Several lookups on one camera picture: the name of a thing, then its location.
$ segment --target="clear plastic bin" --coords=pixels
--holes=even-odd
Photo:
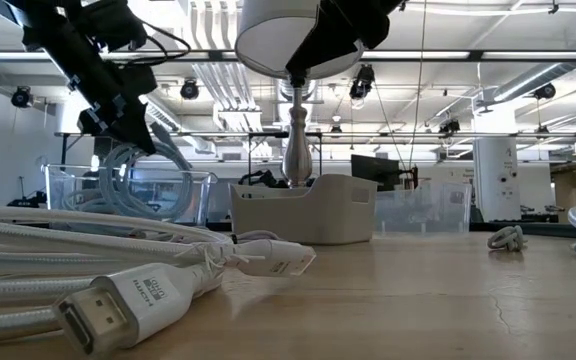
[[[117,175],[126,170],[113,171]],[[112,188],[115,191],[111,198],[109,190],[101,190],[103,183],[100,175],[106,172],[105,168],[100,167],[97,172],[93,172],[90,166],[48,165],[45,170],[48,209],[136,216],[205,226],[210,190],[217,182],[214,174],[168,169],[127,171],[130,172],[125,177],[129,182],[127,186],[117,186],[117,181],[123,182],[121,176],[112,177]],[[189,181],[192,181],[191,189],[188,189]],[[119,192],[120,188],[128,193]],[[154,216],[148,216],[148,210]]]
[[[378,192],[375,232],[468,232],[471,191],[468,184],[429,181],[415,190]]]

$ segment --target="white hdmi plug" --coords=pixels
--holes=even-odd
[[[70,343],[86,356],[129,348],[179,320],[210,284],[205,265],[149,264],[92,281],[53,305]]]

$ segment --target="cable connector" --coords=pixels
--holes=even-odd
[[[129,348],[184,316],[213,280],[205,265],[149,264],[94,279],[53,312],[70,343],[86,356]]]
[[[315,260],[317,254],[309,246],[278,240],[253,240],[236,246],[236,255],[249,256],[227,263],[251,276],[299,276]]]

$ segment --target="plastic storage container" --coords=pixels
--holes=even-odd
[[[375,232],[468,232],[471,191],[468,184],[429,181],[415,190],[379,192]]]
[[[372,238],[377,183],[326,174],[311,188],[231,185],[233,231],[268,230],[302,244],[348,244]]]
[[[114,169],[111,182],[115,191],[109,195],[109,183],[105,182],[104,187],[100,181],[100,176],[107,174],[103,167],[93,172],[90,166],[48,165],[45,169],[48,208],[153,218],[191,226],[206,224],[210,189],[217,182],[214,174],[132,169],[124,178],[118,176],[125,171]],[[128,181],[127,185],[117,183],[123,179]],[[155,215],[148,216],[149,211]]]

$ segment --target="wooden table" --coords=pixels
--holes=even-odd
[[[300,278],[229,272],[178,323],[116,359],[576,359],[576,256],[489,234],[317,248]],[[0,344],[0,359],[77,359],[60,334]]]

